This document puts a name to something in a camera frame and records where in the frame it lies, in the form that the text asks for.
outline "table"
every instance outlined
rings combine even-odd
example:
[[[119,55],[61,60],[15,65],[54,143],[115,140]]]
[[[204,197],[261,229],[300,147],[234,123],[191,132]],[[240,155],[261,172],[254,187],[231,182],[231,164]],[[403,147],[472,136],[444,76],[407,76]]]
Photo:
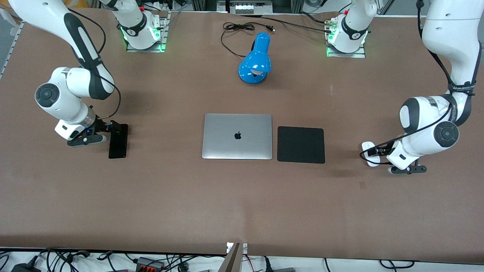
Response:
[[[0,81],[2,246],[223,254],[240,241],[251,255],[484,261],[479,83],[461,139],[423,157],[426,174],[390,175],[358,157],[361,142],[403,133],[407,98],[446,90],[415,18],[375,18],[366,59],[342,59],[326,57],[320,32],[220,13],[181,14],[165,53],[126,53],[111,12],[79,11],[107,30],[101,55],[122,92],[113,119],[130,124],[128,155],[109,160],[107,144],[74,149],[56,135],[34,92],[77,63],[64,41],[25,25]],[[240,59],[221,46],[228,21],[276,28],[261,85],[242,83]],[[246,53],[258,31],[224,41]],[[86,102],[105,115],[117,97]],[[278,126],[323,128],[326,163],[203,160],[205,113],[272,114],[274,158]]]

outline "laptop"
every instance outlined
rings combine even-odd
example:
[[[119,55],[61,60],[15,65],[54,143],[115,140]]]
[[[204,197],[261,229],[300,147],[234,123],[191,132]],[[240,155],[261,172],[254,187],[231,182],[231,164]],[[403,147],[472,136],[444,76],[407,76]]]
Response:
[[[272,159],[270,114],[205,114],[202,158]]]

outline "blue desk lamp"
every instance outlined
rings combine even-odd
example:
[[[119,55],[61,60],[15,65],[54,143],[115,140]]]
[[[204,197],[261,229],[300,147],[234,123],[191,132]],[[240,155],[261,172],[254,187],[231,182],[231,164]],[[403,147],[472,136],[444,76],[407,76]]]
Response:
[[[257,34],[252,51],[239,65],[239,77],[243,82],[257,84],[266,79],[267,73],[272,70],[271,59],[267,55],[271,37],[261,32]]]

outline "black mouse pad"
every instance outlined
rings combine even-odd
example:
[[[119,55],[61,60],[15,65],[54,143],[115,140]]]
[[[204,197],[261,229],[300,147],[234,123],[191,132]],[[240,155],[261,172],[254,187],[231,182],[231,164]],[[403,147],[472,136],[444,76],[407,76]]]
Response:
[[[324,131],[320,128],[277,128],[277,160],[280,162],[323,164]]]

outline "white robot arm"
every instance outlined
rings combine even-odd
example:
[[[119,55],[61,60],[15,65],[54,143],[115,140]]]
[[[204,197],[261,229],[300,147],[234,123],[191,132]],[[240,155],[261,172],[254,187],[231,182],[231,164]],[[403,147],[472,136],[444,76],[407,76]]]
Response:
[[[114,90],[113,77],[81,21],[61,0],[9,0],[9,3],[27,23],[68,42],[82,67],[55,69],[49,81],[35,92],[37,104],[60,119],[56,132],[72,140],[96,119],[94,111],[80,98],[106,99]]]
[[[136,0],[100,0],[118,20],[126,41],[135,49],[146,49],[160,40],[160,17],[141,11]]]
[[[348,12],[331,19],[328,43],[343,53],[353,53],[363,44],[377,14],[375,0],[352,0]]]
[[[419,10],[422,6],[422,0],[418,0]],[[483,10],[484,0],[431,2],[421,36],[424,45],[443,68],[448,89],[443,95],[407,99],[400,108],[400,122],[405,134],[387,142],[386,147],[371,148],[371,142],[363,143],[364,156],[370,166],[376,166],[370,161],[381,164],[379,159],[375,161],[371,156],[386,155],[398,169],[409,170],[409,165],[421,156],[444,151],[459,140],[458,126],[470,116],[481,58],[477,28]],[[450,61],[450,75],[436,54]]]

